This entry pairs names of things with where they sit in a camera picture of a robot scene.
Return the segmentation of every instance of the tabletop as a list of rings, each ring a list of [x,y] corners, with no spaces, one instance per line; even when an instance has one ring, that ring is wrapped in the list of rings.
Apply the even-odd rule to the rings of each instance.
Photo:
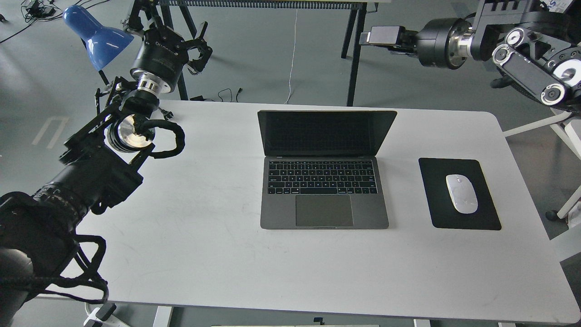
[[[580,318],[496,118],[394,109],[377,159],[384,230],[260,228],[257,111],[385,110],[163,101],[186,133],[141,185],[79,233],[107,241],[110,300],[413,318],[571,324]],[[173,147],[159,132],[156,151]],[[432,225],[419,158],[479,161],[501,230]]]

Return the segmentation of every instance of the mouse pad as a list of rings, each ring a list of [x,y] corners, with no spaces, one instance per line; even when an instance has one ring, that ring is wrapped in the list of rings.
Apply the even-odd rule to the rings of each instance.
[[[420,158],[432,224],[437,228],[500,230],[498,214],[486,185],[480,163],[471,159]],[[454,208],[446,186],[446,176],[466,176],[474,187],[478,209],[461,214]]]

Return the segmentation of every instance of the mouse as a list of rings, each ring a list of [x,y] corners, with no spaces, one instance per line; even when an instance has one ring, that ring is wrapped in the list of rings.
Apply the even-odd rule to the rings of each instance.
[[[464,175],[446,176],[446,185],[454,208],[461,214],[473,214],[478,209],[476,192],[470,180]]]

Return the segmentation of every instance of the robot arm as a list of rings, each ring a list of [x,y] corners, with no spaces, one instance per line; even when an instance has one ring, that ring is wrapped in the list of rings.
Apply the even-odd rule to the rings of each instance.
[[[466,19],[431,20],[419,32],[374,26],[361,33],[360,44],[448,69],[468,58],[492,59],[503,76],[492,87],[511,85],[544,105],[581,111],[581,47],[568,36],[568,15],[549,12],[539,0],[480,0],[474,23]]]
[[[175,89],[182,68],[188,65],[194,73],[201,72],[212,50],[203,39],[206,23],[197,38],[185,41],[163,25],[156,3],[136,0],[124,26],[143,35],[131,69],[135,81],[117,77],[107,86],[107,92],[97,91],[98,114],[65,142],[67,151],[59,158],[65,167],[54,179],[32,196],[11,192],[0,197],[0,326],[7,325],[25,301],[40,293],[70,296],[47,290],[51,284],[97,288],[103,291],[102,299],[70,297],[104,303],[107,283],[97,270],[105,253],[105,240],[78,235],[77,225],[89,211],[99,215],[125,201],[141,185],[143,177],[138,169],[147,157],[173,157],[185,147],[179,125],[151,116],[159,109],[159,95]],[[142,31],[140,11],[152,21],[146,31]],[[200,56],[190,61],[188,51],[194,48]],[[101,112],[99,98],[104,95],[108,98]],[[175,149],[153,152],[156,128],[175,134]],[[128,163],[112,148],[137,154]],[[83,242],[98,245],[91,260],[80,247]],[[83,273],[72,279],[61,277],[73,259]]]

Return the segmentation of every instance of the laptop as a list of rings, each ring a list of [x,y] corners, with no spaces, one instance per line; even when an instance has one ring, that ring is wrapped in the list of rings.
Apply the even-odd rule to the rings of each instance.
[[[395,111],[259,111],[263,229],[386,229],[375,155]]]

